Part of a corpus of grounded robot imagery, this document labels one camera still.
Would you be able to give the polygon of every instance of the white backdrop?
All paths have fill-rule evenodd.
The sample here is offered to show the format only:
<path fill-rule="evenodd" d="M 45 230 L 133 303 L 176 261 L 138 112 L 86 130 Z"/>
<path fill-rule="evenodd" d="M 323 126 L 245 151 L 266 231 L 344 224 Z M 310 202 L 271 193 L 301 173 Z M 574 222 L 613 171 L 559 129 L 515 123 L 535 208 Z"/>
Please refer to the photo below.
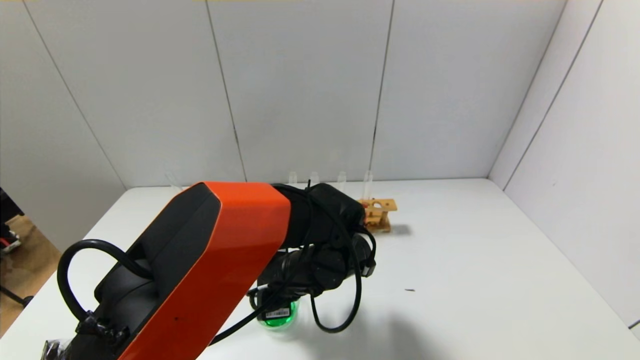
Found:
<path fill-rule="evenodd" d="M 301 179 L 318 171 L 323 180 L 346 171 L 354 180 L 371 165 L 377 179 L 486 177 L 563 4 L 2 6 L 28 10 L 51 54 L 44 61 L 68 86 L 57 91 L 75 99 L 130 188 L 168 184 L 167 171 L 183 185 L 285 181 L 290 170 Z M 20 67 L 10 60 L 3 60 L 6 71 Z M 65 114 L 49 109 L 49 116 Z"/>
<path fill-rule="evenodd" d="M 598 4 L 574 3 L 593 18 Z M 637 0 L 604 0 L 505 190 L 627 325 L 640 318 L 639 13 Z"/>

